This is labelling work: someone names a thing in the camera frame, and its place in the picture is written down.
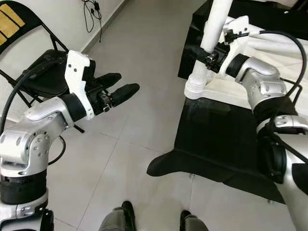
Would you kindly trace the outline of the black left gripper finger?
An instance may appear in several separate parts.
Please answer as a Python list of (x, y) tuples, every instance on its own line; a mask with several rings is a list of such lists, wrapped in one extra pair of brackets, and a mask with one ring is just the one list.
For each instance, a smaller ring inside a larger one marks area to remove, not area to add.
[(119, 106), (132, 98), (140, 90), (139, 84), (125, 84), (110, 94), (111, 106)]
[(95, 88), (99, 91), (106, 91), (108, 88), (114, 86), (121, 78), (122, 75), (120, 73), (107, 73), (95, 79)]

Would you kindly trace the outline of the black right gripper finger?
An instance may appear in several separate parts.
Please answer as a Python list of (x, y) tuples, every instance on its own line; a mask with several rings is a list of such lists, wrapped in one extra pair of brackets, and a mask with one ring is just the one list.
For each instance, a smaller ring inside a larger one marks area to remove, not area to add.
[(210, 64), (213, 61), (211, 57), (212, 54), (200, 48), (198, 45), (186, 45), (185, 52), (203, 64)]

